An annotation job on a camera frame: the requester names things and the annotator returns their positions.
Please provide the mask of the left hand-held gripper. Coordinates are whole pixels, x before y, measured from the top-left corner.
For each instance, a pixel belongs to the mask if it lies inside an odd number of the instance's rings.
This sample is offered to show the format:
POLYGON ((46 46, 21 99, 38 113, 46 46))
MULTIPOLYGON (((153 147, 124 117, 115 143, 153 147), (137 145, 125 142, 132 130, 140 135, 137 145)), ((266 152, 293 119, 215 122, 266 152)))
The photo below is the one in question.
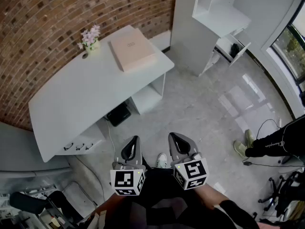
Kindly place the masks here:
POLYGON ((110 170, 111 187, 118 196, 138 196, 145 181, 141 140, 137 135, 127 139, 110 170))

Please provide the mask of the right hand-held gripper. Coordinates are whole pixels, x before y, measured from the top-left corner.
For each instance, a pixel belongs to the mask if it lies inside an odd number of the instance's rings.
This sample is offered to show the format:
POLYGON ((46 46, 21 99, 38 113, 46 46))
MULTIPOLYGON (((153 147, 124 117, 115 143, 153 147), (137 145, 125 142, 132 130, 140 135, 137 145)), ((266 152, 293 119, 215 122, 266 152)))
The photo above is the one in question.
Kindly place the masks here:
POLYGON ((175 132, 168 135, 173 176, 183 190, 203 186, 209 177, 206 158, 197 151, 196 143, 189 137, 175 132))

